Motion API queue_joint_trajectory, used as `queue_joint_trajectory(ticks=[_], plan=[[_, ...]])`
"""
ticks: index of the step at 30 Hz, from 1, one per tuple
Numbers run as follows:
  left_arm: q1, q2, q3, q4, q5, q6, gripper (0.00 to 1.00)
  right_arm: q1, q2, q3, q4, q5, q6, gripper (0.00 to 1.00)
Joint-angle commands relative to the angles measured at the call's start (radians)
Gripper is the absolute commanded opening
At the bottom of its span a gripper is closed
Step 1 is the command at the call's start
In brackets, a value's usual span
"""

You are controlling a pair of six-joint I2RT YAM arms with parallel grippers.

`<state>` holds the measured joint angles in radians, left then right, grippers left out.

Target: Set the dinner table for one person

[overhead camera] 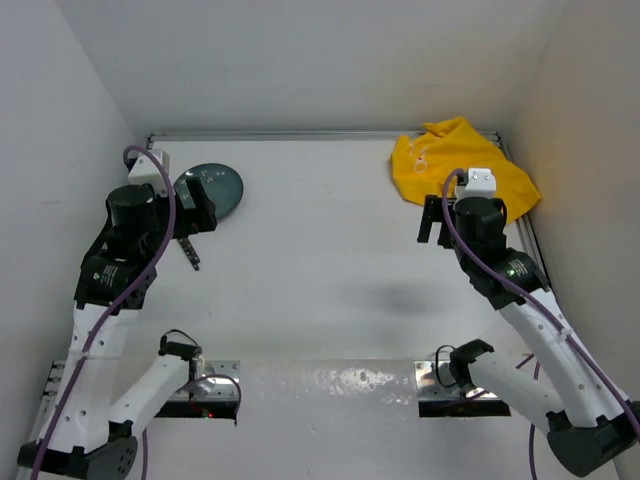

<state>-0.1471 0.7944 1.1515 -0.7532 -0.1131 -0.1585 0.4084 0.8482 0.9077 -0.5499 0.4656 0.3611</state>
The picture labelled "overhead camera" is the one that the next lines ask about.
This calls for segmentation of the blue ceramic plate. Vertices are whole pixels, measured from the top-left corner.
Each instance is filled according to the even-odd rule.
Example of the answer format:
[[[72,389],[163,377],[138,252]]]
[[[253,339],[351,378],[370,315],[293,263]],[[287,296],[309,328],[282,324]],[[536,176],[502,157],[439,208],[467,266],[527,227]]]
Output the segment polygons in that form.
[[[217,221],[231,215],[243,197],[243,181],[238,172],[230,166],[204,163],[191,167],[180,176],[199,178],[207,196],[215,203]]]

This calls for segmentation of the yellow cloth placemat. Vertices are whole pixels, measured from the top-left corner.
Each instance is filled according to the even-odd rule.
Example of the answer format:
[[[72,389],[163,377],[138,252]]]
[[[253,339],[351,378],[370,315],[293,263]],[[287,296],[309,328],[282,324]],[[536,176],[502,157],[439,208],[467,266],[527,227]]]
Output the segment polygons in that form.
[[[507,160],[463,117],[426,123],[425,133],[398,137],[391,152],[391,174],[400,196],[422,206],[428,195],[440,196],[446,178],[457,169],[488,168],[497,183],[496,196],[507,206],[509,223],[532,210],[541,195],[526,172]]]

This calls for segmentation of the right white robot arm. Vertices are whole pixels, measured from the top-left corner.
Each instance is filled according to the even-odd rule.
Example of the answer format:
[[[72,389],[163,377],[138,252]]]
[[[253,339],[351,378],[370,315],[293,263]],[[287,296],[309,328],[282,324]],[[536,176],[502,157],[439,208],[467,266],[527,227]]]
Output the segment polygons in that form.
[[[639,404],[616,387],[562,316],[533,259],[506,243],[506,206],[498,198],[425,199],[418,235],[433,224],[439,246],[454,251],[471,286],[519,334],[548,386],[475,339],[450,350],[435,372],[439,386],[463,395],[496,395],[542,434],[571,474],[586,477],[639,442]]]

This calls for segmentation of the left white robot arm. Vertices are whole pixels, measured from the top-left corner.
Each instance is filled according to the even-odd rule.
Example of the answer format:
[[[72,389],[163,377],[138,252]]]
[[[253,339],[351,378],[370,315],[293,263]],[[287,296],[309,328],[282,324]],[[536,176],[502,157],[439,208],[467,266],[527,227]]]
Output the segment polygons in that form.
[[[125,478],[150,420],[195,380],[201,347],[161,339],[151,367],[122,397],[112,398],[126,338],[169,241],[217,226],[201,182],[189,178],[185,184],[188,207],[149,184],[108,195],[107,220],[81,263],[59,390],[40,433],[19,450],[17,463],[32,476]]]

